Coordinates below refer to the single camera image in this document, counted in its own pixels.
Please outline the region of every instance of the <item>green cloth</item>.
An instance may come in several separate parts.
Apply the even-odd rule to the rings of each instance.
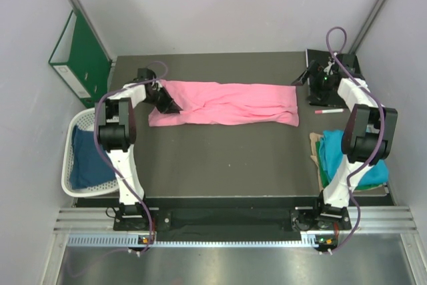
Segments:
[[[320,141],[317,141],[316,142],[316,157],[318,158],[318,163],[319,163],[320,181],[322,182],[323,188],[325,188],[327,185],[329,185],[329,179],[328,179],[327,173],[323,169],[322,162],[320,161],[319,147],[320,147]],[[379,186],[381,186],[381,185],[358,186],[358,187],[356,187],[356,190],[370,190],[371,188],[376,188]]]

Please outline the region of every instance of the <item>green binder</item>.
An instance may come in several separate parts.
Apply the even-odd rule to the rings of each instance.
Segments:
[[[71,12],[49,64],[87,108],[107,93],[111,61],[81,13]]]

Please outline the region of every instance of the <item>blue cloth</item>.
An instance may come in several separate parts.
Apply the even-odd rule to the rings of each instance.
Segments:
[[[324,137],[320,140],[319,157],[322,167],[327,174],[328,181],[334,178],[340,167],[343,153],[341,152],[342,130],[324,131]],[[380,160],[360,180],[359,186],[379,185],[388,181],[388,168],[384,160]]]
[[[69,182],[74,190],[88,188],[110,182],[115,179],[113,170],[99,156],[93,131],[85,131],[77,126],[73,129],[74,164]]]

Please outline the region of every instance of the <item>gray floor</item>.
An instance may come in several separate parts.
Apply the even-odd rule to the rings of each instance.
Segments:
[[[136,77],[153,60],[169,65],[167,79],[220,83],[289,85],[306,66],[297,53],[226,53],[123,56],[117,59],[111,89]],[[157,75],[161,66],[153,67]],[[317,196],[316,167],[309,133],[344,129],[349,113],[315,115],[298,88],[300,126],[256,123],[239,126],[181,125],[150,128],[152,106],[135,110],[135,163],[150,197]],[[365,194],[384,194],[384,189]]]
[[[73,273],[111,249],[68,248]],[[153,248],[141,258],[114,253],[60,285],[415,285],[399,235],[355,236],[340,252],[319,256],[307,248]]]

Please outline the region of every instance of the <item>perforated basket side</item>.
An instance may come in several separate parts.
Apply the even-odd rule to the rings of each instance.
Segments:
[[[65,154],[63,162],[63,173],[62,173],[62,186],[64,191],[73,197],[92,197],[99,196],[108,193],[115,192],[118,190],[116,180],[99,184],[93,187],[84,188],[81,190],[74,190],[69,182],[69,177],[73,169],[74,153],[71,144],[71,132],[75,125],[82,130],[93,130],[93,121],[95,119],[95,110],[93,108],[86,109],[78,113],[69,125],[69,133],[67,135],[67,142],[65,144]]]

